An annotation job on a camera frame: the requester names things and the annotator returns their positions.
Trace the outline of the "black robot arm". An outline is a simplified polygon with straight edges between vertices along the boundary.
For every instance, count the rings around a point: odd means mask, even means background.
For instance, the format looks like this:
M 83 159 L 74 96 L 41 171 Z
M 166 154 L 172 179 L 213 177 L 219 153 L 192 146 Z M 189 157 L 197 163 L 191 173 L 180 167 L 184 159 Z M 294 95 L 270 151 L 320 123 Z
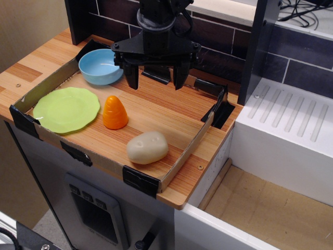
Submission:
M 192 31 L 183 33 L 174 29 L 176 19 L 183 15 L 189 25 L 193 21 L 186 11 L 192 1 L 140 1 L 137 23 L 141 32 L 130 39 L 115 42 L 114 63 L 124 71 L 129 87 L 138 89 L 140 66 L 173 67 L 175 89 L 183 87 L 190 69 L 198 61 L 199 43 L 187 39 Z

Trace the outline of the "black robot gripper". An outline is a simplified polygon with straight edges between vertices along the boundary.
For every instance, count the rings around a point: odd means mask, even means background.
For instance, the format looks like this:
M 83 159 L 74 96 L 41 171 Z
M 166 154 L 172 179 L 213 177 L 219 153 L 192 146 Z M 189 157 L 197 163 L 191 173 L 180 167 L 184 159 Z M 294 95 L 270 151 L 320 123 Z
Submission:
M 201 45 L 189 40 L 185 34 L 178 34 L 174 29 L 176 20 L 176 17 L 172 17 L 158 23 L 146 17 L 138 17 L 141 32 L 135 37 L 112 44 L 114 62 L 123 68 L 130 88 L 138 89 L 138 66 L 143 65 L 174 66 L 175 89 L 184 86 L 190 69 L 198 59 Z

